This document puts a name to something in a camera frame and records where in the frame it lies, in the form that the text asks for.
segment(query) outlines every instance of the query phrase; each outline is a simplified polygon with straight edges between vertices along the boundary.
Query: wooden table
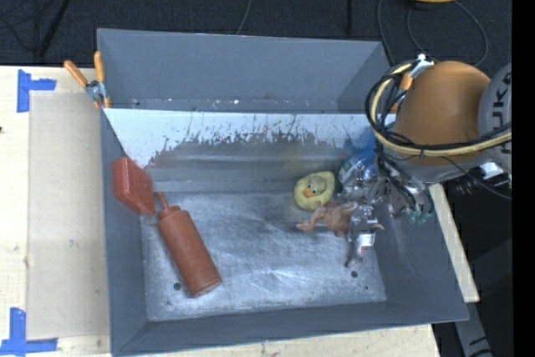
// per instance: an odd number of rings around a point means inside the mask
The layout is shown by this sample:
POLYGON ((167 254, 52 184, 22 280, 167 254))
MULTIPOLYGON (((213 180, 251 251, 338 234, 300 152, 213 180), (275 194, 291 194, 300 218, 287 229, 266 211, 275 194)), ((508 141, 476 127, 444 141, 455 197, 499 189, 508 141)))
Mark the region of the wooden table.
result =
MULTIPOLYGON (((94 69, 82 69, 89 81, 94 69)), ((27 338, 59 338, 46 355, 110 354, 99 112, 63 68, 0 67, 0 339, 9 309, 27 338), (17 113, 18 70, 55 79, 17 113)), ((465 300, 479 300, 440 185, 431 187, 465 300)), ((429 324, 174 353, 177 357, 439 356, 429 324)))

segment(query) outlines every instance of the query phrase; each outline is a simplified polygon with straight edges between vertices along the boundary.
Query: black carpet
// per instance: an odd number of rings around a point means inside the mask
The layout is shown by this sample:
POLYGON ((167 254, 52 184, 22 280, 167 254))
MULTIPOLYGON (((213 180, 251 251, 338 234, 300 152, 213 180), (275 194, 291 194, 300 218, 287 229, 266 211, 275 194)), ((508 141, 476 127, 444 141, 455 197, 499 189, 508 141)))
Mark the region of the black carpet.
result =
MULTIPOLYGON (((410 0, 350 2, 348 10, 348 0, 70 0, 55 27, 64 0, 0 0, 0 64, 60 66, 71 59, 91 67, 97 28, 383 40, 391 63, 424 49, 439 60, 476 64, 490 77, 512 61, 512 0, 458 0, 432 8, 415 8, 410 0)), ((483 196, 450 197, 469 260, 512 235, 510 202, 479 192, 483 196)), ((494 355, 509 356, 512 284, 492 297, 492 311, 482 311, 481 318, 494 355), (500 332, 494 342, 493 332, 500 332)), ((443 355, 460 352, 452 344, 455 335, 435 327, 443 355)))

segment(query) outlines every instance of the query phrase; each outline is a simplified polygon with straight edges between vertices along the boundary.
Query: gray bin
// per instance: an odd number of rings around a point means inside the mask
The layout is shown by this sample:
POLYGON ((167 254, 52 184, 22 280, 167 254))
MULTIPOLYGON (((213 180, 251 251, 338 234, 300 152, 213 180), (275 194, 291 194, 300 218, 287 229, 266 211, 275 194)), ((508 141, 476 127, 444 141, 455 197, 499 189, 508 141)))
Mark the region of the gray bin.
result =
POLYGON ((114 355, 467 319, 436 216, 376 216, 366 262, 293 202, 295 181, 364 145, 364 100, 388 69, 378 42, 99 29, 113 108, 101 115, 114 355), (200 298, 148 216, 113 195, 128 155, 187 210, 223 284, 200 298))

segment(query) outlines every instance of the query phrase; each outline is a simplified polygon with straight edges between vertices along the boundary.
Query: bin floor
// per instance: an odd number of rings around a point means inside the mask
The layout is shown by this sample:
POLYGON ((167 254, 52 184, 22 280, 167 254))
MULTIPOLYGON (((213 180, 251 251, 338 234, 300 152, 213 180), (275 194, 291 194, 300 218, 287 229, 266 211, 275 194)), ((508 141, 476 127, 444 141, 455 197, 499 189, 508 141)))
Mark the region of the bin floor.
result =
POLYGON ((312 232, 299 231, 296 224, 311 213, 295 204, 291 192, 167 192, 166 199, 191 214, 223 283, 189 298, 155 218, 141 217, 151 321, 386 300, 374 249, 365 250, 364 263, 346 268, 346 238, 321 223, 312 232))

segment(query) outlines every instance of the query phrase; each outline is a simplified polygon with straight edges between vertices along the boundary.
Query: yellow rubber duck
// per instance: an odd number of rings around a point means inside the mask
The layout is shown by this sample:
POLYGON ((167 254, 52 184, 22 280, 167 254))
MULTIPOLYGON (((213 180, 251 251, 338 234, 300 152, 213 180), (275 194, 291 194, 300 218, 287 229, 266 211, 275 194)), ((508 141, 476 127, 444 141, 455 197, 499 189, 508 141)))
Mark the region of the yellow rubber duck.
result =
POLYGON ((334 194, 334 173, 319 171, 299 179, 293 187, 293 199, 304 210, 313 212, 319 203, 325 206, 334 194))

